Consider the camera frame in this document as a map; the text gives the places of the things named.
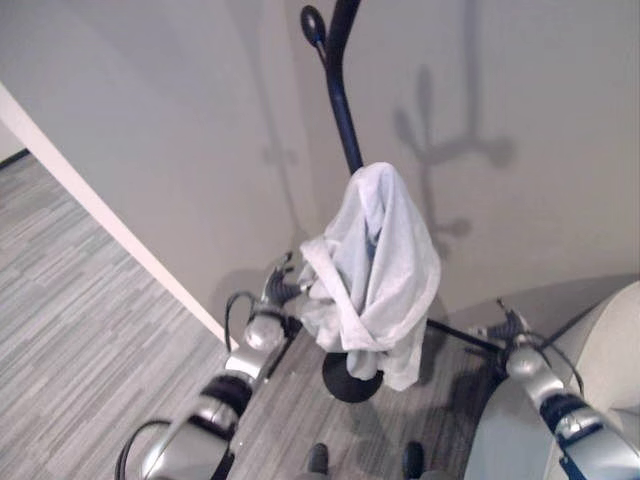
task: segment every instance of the foot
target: foot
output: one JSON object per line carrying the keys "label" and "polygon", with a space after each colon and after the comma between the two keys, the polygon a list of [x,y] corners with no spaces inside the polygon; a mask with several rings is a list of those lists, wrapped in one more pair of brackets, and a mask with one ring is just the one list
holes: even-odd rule
{"label": "foot", "polygon": [[324,443],[316,443],[309,452],[309,472],[329,473],[329,449]]}
{"label": "foot", "polygon": [[402,473],[406,480],[420,478],[424,472],[424,449],[419,442],[409,442],[402,456]]}

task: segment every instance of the white towel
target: white towel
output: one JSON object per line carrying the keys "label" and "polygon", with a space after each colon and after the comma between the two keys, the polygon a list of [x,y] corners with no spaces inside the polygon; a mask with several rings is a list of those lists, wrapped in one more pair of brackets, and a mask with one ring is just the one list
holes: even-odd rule
{"label": "white towel", "polygon": [[312,284],[300,318],[318,345],[349,352],[354,377],[382,370],[394,390],[415,383],[440,259],[395,168],[358,170],[324,235],[300,250],[300,282]]}

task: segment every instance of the white chair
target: white chair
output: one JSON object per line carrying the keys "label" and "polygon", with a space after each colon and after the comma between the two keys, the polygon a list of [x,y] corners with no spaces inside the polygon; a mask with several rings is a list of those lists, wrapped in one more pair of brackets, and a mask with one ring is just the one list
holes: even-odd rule
{"label": "white chair", "polygon": [[[556,345],[576,365],[585,399],[640,445],[640,282],[603,301]],[[575,378],[554,352],[555,373],[576,391]],[[480,419],[465,480],[566,480],[560,450],[521,387],[504,381]]]}

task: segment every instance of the wire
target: wire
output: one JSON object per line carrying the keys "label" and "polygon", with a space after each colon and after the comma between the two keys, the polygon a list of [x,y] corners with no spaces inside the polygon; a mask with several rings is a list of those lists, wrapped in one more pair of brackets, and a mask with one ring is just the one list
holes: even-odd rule
{"label": "wire", "polygon": [[529,335],[531,337],[537,338],[538,340],[541,340],[543,342],[542,345],[544,345],[545,347],[551,348],[554,352],[558,354],[558,356],[560,356],[560,358],[567,365],[569,365],[569,368],[571,368],[571,371],[573,372],[573,376],[576,377],[576,382],[578,382],[580,395],[584,397],[584,381],[582,380],[582,376],[580,375],[580,372],[578,372],[578,369],[576,368],[576,366],[573,364],[573,362],[571,362],[571,360],[569,360],[569,357],[567,357],[567,355],[562,350],[560,350],[555,345],[555,343],[548,341],[547,337],[545,337],[544,335],[540,335],[539,333],[536,333],[536,332],[526,332],[526,335]]}
{"label": "wire", "polygon": [[165,420],[163,418],[154,418],[153,420],[149,420],[140,425],[135,432],[129,437],[127,443],[124,444],[122,450],[120,451],[120,455],[118,455],[118,460],[116,461],[116,470],[114,478],[115,480],[126,480],[125,470],[127,466],[127,457],[129,456],[129,451],[131,450],[131,446],[133,445],[133,441],[136,439],[138,434],[142,432],[145,428],[153,427],[155,425],[170,425],[171,422],[169,420]]}
{"label": "wire", "polygon": [[240,292],[236,292],[229,297],[227,300],[227,306],[224,310],[224,344],[227,346],[227,352],[231,353],[231,336],[229,333],[229,316],[231,315],[231,308],[233,308],[233,304],[236,303],[240,297],[247,297],[251,302],[251,311],[253,311],[253,307],[258,301],[257,297],[247,291],[243,290]]}

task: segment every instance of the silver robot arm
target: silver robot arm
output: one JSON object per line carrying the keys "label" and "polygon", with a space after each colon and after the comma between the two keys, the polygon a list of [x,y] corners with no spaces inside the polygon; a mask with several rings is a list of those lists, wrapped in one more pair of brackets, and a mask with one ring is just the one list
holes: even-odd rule
{"label": "silver robot arm", "polygon": [[567,389],[540,353],[517,348],[507,373],[522,385],[555,436],[564,455],[560,465],[570,480],[640,479],[640,451],[602,413]]}
{"label": "silver robot arm", "polygon": [[300,326],[283,310],[301,293],[284,283],[286,263],[276,267],[265,285],[244,337],[225,369],[200,392],[194,407],[172,422],[142,464],[145,480],[222,480],[234,455],[229,443],[252,395],[279,363]]}

